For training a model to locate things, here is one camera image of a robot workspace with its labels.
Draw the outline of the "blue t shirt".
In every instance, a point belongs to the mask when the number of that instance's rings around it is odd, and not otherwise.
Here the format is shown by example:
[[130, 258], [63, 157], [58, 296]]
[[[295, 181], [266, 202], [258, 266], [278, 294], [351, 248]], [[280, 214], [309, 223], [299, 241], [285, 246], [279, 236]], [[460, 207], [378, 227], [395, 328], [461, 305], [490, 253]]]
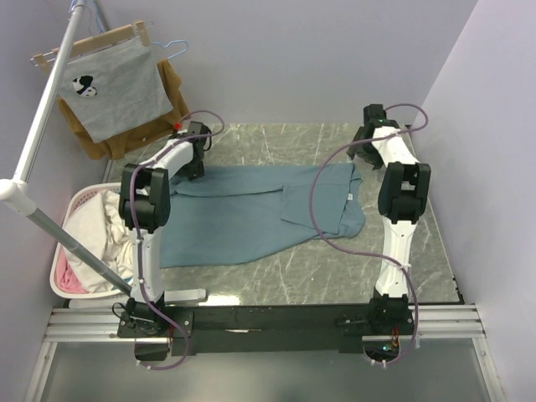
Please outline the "blue t shirt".
[[352, 163], [207, 167], [175, 178], [163, 228], [163, 268], [238, 265], [315, 239], [353, 238], [365, 215]]

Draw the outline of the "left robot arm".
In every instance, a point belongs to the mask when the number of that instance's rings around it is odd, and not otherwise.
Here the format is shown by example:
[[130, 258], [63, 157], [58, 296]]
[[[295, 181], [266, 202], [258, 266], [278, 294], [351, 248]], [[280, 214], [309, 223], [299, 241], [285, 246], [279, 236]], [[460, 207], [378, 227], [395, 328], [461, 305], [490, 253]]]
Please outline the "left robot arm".
[[133, 251], [133, 282], [124, 320], [150, 337], [170, 327], [160, 274], [160, 241], [171, 213], [170, 180], [204, 175], [211, 135], [202, 122], [191, 121], [186, 128], [177, 124], [161, 150], [122, 171], [119, 213], [129, 229]]

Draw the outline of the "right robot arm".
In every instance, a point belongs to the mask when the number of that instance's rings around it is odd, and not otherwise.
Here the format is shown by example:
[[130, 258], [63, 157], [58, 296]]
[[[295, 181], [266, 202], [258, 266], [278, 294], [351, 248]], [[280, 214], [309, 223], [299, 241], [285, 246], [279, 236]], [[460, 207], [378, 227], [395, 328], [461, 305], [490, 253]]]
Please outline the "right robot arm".
[[378, 195], [384, 227], [382, 263], [367, 315], [368, 326], [378, 334], [412, 324], [410, 249], [426, 210], [431, 167], [408, 148], [403, 138], [407, 131], [388, 118], [383, 105], [370, 104], [363, 108], [363, 125], [347, 151], [351, 158], [359, 156], [374, 168], [385, 168]]

